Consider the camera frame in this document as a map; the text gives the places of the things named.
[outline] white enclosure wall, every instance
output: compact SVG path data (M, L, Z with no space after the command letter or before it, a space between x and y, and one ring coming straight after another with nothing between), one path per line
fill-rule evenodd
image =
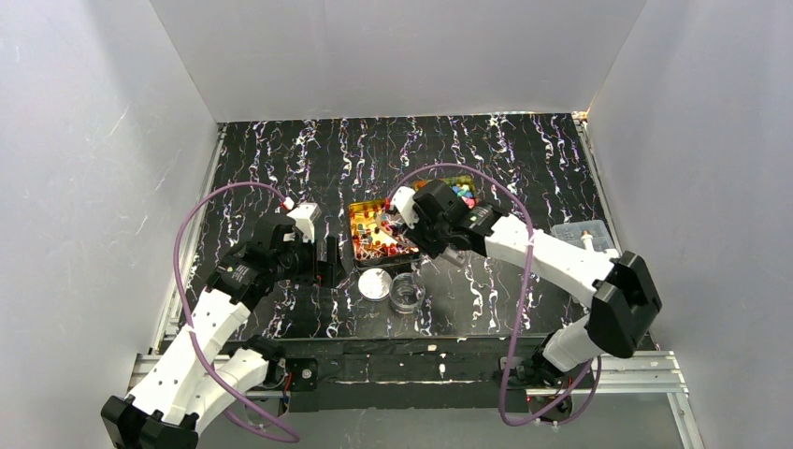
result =
M793 4L651 0L590 131L705 444L790 447Z
M109 447L217 129L147 0L0 5L0 447Z
M586 110L644 0L151 0L217 122Z

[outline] purple cable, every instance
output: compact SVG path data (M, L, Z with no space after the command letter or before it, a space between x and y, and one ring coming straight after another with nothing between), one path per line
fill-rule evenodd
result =
M402 179L402 181L398 182L396 184L396 186L391 190L391 192L388 194L389 201L391 200L391 198L393 198L393 196L397 192L397 189L399 188L399 186L401 186L409 178L411 178L411 177L413 177L413 176L415 176L415 175L417 175L419 173L422 173L424 171L431 170L433 168L457 168L457 169L463 169L463 170L466 170L466 171L468 171L470 173L478 175L478 176L484 178L487 181L490 181L490 183L495 185L498 190L503 192L504 195L506 195L518 207L518 210L523 214L524 220L526 220L526 231L528 232L528 239L529 239L529 241L531 241L531 238L534 235L534 226L531 223L531 217L529 217L528 210L526 210L526 206L524 206L523 202L521 202L521 200L517 196L515 196L512 192L510 192L506 187L501 185L493 177L481 172L480 170L477 170L476 168L466 167L466 166L462 166L462 165L459 165L459 164L441 163L441 164L433 164L431 166L426 166L426 167L419 168L417 170L413 170L411 173L408 173ZM515 314L515 321L514 321L514 324L512 325L512 333L510 335L510 345L509 345L509 347L507 349L507 366L508 367L512 365L512 359L515 356L515 347L516 347L517 342L518 342L518 333L519 333L518 330L520 329L520 325L521 325L521 322L520 322L521 311L524 308L524 303L525 303L525 298L526 298L526 291L528 290L528 280L530 279L529 275L531 274L531 259L532 259L533 254L534 254L534 245L529 244L528 248L526 249L526 263L525 263L525 267L524 267L524 271L523 271L523 283L521 283L520 296L518 297L517 313ZM576 386L578 386L578 384L584 379L584 377L591 370L591 368L592 368L592 360L589 361L589 365L588 365L587 368L581 370L581 373L579 373L578 377L575 378L573 383L568 386L568 388L565 390L564 393L562 393L561 396L559 396L558 398L554 399L551 403L546 405L540 411L538 411L536 413L533 413L530 416L528 416L526 418L523 418L523 419L513 418L513 417L507 415L507 410L506 410L507 382L508 382L508 379L510 377L510 371L508 369L505 369L504 373L501 375L501 387L498 390L498 413L501 415L501 420L507 426L512 426L512 427L523 426L523 425L526 425L526 424L528 424L528 423L530 423L532 421L537 420L540 416L543 416L544 414L548 413L548 411L553 409L556 406L556 404L558 404L559 402L564 400L566 397L568 397L570 395L570 392L572 392L572 390ZM595 396L595 390L597 389L598 383L600 381L600 370L601 370L600 359L598 357L598 374L597 374L597 377L596 377L596 380L595 380L595 384L593 385L592 390L589 392L589 397L586 398L586 401L584 402L584 404L582 405L581 409L579 409L578 412L573 414L570 418L562 421L561 423L557 423L558 425L559 424L567 424L567 423L569 423L573 419L577 418L586 409L586 407L589 406L589 402L591 401L592 397Z
M221 187L220 189L212 192L211 194L205 196L198 204L196 204L190 212L188 212L187 217L184 218L184 221L181 222L181 226L179 227L179 231L176 233L176 241L174 242L174 253L173 253L173 267L174 267L174 277L176 278L176 288L179 290L179 297L181 299L181 309L184 313L184 320L187 322L188 326L193 326L193 313L190 310L190 304L187 301L187 294L184 292L184 284L181 281L181 273L179 270L179 247L181 246L181 240L184 236L184 231L187 229L187 225L193 220L193 217L198 213L202 206L207 204L211 199L215 196L218 196L224 192L227 192L232 189L236 189L238 187L259 187L262 189L267 189L268 191L272 192L280 201L284 201L286 198L275 188L270 185L263 184L261 182L254 182L254 181L245 181L245 182L235 182L233 184L228 184L225 187ZM231 413L229 410L225 410L223 414L226 418L231 420L232 423L245 428L246 430L250 431L253 434L256 434L260 437L267 438L268 440L272 440L274 442L299 442L300 435L297 433L296 430L289 427L285 423L283 423L280 419L276 418L272 414L266 412L261 407L253 403L248 398L245 398L245 395L239 393L237 390L234 389L231 385L227 384L226 381L223 380L221 376L215 371L215 368L212 364L207 360L207 357L201 351L201 348L198 346L198 339L195 337L194 332L190 332L190 342L193 344L193 350L195 351L195 356L198 357L198 361L201 363L201 366L207 371L209 377L214 379L215 382L218 383L228 394L245 404L246 406L250 407L254 412L258 413L260 416L274 424L277 428L283 430L284 432L288 433L289 436L292 438L284 437L281 435L272 435L266 433L259 429L258 427L251 427L245 424L241 419L239 419L236 415Z

